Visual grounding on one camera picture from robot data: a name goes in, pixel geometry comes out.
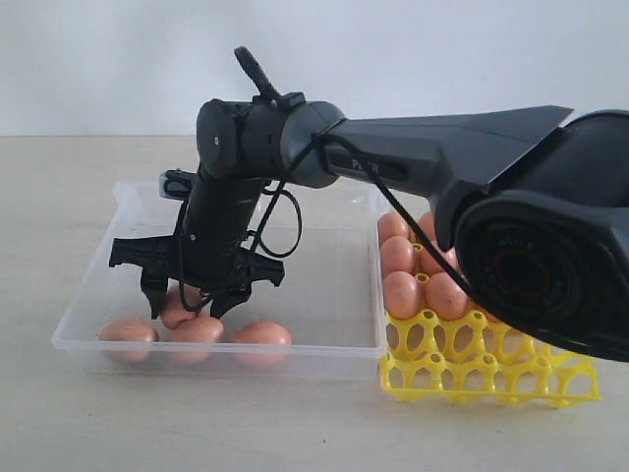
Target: yellow egg tray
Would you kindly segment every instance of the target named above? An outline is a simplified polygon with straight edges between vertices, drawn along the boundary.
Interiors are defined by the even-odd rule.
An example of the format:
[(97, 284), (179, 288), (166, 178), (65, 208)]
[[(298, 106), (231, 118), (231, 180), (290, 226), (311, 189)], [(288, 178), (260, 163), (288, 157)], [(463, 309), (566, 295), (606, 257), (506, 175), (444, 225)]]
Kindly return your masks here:
[(556, 408), (600, 400), (591, 358), (491, 323), (482, 310), (457, 321), (430, 309), (405, 321), (387, 314), (387, 343), (381, 386), (398, 400), (440, 394), (453, 403), (490, 397), (511, 406), (545, 400)]

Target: white table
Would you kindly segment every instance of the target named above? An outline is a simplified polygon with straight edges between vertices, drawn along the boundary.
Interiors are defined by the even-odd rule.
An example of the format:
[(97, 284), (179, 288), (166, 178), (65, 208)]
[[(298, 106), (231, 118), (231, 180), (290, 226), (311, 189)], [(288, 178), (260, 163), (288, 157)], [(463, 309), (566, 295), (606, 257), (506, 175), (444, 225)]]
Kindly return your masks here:
[(112, 186), (195, 169), (194, 138), (8, 138), (0, 161), (2, 470), (615, 472), (627, 462), (629, 369), (608, 362), (602, 402), (566, 410), (410, 405), (377, 383), (81, 374), (50, 336), (116, 208)]

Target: clear plastic container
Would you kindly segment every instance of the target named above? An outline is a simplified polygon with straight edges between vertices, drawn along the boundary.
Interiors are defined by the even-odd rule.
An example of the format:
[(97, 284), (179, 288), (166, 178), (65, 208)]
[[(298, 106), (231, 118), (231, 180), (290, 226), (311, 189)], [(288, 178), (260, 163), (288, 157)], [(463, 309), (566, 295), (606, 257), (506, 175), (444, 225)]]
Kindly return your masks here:
[[(255, 282), (251, 300), (228, 312), (222, 321), (225, 341), (216, 344), (174, 343), (160, 321), (154, 343), (98, 340), (109, 323), (120, 318), (150, 321), (148, 302), (140, 291), (141, 269), (108, 266), (115, 237), (171, 234), (178, 202), (161, 199), (158, 183), (118, 183), (119, 204), (86, 272), (83, 283), (55, 330), (52, 342), (66, 350), (88, 372), (154, 375), (266, 376), (301, 379), (371, 380), (385, 354), (385, 313), (379, 277), (376, 221), (388, 208), (374, 186), (339, 180), (326, 189), (287, 187), (298, 199), (304, 219), (299, 249), (284, 260), (286, 276), (279, 287)], [(250, 227), (255, 228), (268, 203), (262, 197)], [(297, 236), (293, 207), (281, 199), (263, 233), (277, 252), (289, 249)], [(291, 346), (231, 342), (241, 327), (257, 320), (284, 325)], [(108, 351), (147, 349), (148, 359), (121, 364)], [(182, 366), (174, 351), (205, 351), (207, 360)], [(238, 353), (282, 351), (283, 361), (247, 367)]]

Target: white wall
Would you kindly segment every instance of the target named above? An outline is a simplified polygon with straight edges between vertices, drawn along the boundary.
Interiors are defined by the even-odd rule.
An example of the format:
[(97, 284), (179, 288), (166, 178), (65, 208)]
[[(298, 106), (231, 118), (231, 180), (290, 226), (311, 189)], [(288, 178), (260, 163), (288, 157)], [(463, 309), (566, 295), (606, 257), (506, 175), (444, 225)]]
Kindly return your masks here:
[(629, 108), (622, 0), (0, 0), (0, 135), (190, 134), (213, 97), (280, 90), (350, 117)]

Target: egg carton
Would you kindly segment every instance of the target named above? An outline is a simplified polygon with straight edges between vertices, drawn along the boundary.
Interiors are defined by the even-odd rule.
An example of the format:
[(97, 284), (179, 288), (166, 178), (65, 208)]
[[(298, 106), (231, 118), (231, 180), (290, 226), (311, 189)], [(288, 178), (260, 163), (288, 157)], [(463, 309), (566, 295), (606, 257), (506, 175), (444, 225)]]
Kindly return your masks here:
[(591, 358), (491, 323), (482, 310), (445, 321), (424, 308), (409, 320), (387, 314), (386, 321), (380, 380), (399, 400), (439, 394), (453, 403), (491, 397), (511, 406), (546, 400), (557, 408), (600, 400)]

